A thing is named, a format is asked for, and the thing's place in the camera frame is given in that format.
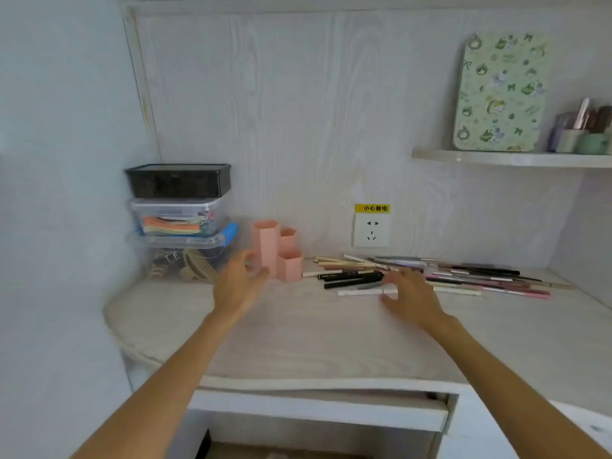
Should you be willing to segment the pink hexagonal pen holder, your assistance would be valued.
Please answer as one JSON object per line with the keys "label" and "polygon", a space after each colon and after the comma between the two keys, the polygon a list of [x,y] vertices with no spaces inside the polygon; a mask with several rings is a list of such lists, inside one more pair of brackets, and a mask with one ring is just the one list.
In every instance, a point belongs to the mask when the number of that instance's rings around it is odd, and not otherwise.
{"label": "pink hexagonal pen holder", "polygon": [[297,230],[275,220],[251,225],[256,267],[268,268],[270,276],[285,283],[302,278],[303,252],[297,245]]}

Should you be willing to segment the person's left hand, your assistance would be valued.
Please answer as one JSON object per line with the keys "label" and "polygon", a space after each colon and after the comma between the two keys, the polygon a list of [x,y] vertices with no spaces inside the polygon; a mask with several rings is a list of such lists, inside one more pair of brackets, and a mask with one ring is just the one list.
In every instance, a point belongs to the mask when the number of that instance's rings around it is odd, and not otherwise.
{"label": "person's left hand", "polygon": [[213,288],[212,319],[215,321],[235,324],[257,301],[264,287],[261,291],[250,290],[250,276],[260,270],[253,272],[250,262],[254,259],[255,250],[242,250],[220,272]]}

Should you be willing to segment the black lidded storage box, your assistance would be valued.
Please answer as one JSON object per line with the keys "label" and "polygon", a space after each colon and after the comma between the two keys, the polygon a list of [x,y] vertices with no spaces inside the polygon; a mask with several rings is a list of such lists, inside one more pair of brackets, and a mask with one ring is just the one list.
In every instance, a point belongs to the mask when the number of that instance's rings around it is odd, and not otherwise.
{"label": "black lidded storage box", "polygon": [[218,199],[231,190],[230,164],[158,163],[124,169],[135,198]]}

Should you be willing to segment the white cup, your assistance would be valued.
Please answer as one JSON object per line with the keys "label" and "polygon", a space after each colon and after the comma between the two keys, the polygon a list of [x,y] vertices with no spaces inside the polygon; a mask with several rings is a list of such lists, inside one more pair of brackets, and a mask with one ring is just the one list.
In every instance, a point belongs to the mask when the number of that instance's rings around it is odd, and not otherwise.
{"label": "white cup", "polygon": [[561,132],[555,153],[573,154],[580,140],[587,133],[584,129],[565,129]]}

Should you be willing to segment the white wall socket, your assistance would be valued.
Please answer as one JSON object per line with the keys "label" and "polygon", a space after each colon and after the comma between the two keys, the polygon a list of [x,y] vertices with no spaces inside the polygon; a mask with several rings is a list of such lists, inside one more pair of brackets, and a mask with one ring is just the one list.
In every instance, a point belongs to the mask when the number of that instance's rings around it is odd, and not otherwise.
{"label": "white wall socket", "polygon": [[352,246],[387,248],[390,245],[391,225],[391,214],[355,213]]}

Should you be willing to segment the clear box of coloured papers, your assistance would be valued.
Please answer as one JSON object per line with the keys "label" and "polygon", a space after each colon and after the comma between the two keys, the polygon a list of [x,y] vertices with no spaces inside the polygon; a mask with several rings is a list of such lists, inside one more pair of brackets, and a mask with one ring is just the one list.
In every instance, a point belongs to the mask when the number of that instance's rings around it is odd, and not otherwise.
{"label": "clear box of coloured papers", "polygon": [[202,237],[216,235],[229,222],[224,198],[133,199],[130,201],[144,236]]}

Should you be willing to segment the person's right forearm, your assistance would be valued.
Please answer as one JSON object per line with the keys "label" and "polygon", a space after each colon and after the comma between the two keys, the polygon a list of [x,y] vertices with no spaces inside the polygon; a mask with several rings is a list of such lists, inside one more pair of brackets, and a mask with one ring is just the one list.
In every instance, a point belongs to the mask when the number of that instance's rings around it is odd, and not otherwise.
{"label": "person's right forearm", "polygon": [[612,459],[457,319],[437,316],[426,331],[455,362],[520,459]]}

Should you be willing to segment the purple cosmetic bottle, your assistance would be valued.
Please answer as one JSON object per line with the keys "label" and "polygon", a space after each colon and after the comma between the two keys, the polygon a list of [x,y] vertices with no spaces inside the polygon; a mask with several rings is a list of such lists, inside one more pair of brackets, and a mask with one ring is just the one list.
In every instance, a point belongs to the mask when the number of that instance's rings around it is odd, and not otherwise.
{"label": "purple cosmetic bottle", "polygon": [[556,150],[561,140],[562,134],[565,130],[566,120],[567,120],[567,117],[565,113],[558,114],[555,116],[555,121],[550,130],[548,140],[547,140],[547,146],[546,146],[547,153],[556,153]]}

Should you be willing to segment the person's right hand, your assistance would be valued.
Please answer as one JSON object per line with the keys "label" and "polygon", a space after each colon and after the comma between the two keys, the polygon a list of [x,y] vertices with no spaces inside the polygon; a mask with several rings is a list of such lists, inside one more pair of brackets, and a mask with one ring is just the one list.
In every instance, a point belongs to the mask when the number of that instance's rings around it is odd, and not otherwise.
{"label": "person's right hand", "polygon": [[404,301],[404,311],[390,311],[402,322],[413,324],[430,335],[458,325],[454,316],[443,311],[433,287],[422,273],[413,270],[389,272],[383,282],[395,285],[397,297]]}

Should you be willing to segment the clear box of hair clips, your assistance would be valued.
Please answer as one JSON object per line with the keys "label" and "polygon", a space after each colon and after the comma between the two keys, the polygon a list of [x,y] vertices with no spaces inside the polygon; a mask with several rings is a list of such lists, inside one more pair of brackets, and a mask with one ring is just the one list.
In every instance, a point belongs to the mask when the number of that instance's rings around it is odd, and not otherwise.
{"label": "clear box of hair clips", "polygon": [[133,232],[128,242],[141,259],[147,280],[214,284],[233,243],[224,246],[220,232],[208,238]]}

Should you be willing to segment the green floral patterned board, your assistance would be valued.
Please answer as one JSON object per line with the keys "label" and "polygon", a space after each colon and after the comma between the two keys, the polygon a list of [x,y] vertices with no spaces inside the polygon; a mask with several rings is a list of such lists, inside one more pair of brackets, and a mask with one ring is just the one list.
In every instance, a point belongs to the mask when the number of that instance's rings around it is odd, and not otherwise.
{"label": "green floral patterned board", "polygon": [[547,99],[552,40],[537,32],[478,32],[467,41],[453,144],[469,152],[533,152]]}

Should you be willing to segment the person's left forearm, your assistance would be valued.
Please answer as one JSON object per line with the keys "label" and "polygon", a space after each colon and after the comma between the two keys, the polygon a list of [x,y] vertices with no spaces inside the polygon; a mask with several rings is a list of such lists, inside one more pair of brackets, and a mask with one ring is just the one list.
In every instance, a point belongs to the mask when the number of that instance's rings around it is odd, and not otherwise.
{"label": "person's left forearm", "polygon": [[206,316],[70,459],[164,459],[195,390],[241,315],[239,308],[218,307]]}

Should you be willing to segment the pale green cup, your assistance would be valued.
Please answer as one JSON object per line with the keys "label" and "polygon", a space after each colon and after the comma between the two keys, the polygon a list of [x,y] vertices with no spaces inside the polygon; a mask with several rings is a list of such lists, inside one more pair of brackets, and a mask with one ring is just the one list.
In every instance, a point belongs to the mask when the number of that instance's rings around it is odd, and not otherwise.
{"label": "pale green cup", "polygon": [[607,133],[585,133],[579,139],[573,152],[582,155],[607,155],[612,136]]}

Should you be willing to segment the white pull-out desk tray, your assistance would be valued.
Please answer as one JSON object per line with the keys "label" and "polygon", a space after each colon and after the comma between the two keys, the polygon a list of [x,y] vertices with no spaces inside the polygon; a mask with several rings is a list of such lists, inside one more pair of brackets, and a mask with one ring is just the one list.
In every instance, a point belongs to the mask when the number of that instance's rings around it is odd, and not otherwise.
{"label": "white pull-out desk tray", "polygon": [[198,389],[189,409],[283,419],[443,432],[447,404],[424,392],[389,390],[236,391]]}

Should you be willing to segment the rose gold cosmetic tube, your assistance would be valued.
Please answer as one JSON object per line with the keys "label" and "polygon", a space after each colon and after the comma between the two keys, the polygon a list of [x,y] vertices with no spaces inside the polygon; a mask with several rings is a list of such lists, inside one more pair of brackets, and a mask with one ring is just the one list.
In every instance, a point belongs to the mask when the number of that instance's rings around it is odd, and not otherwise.
{"label": "rose gold cosmetic tube", "polygon": [[581,100],[572,122],[572,130],[588,131],[592,101],[590,97]]}

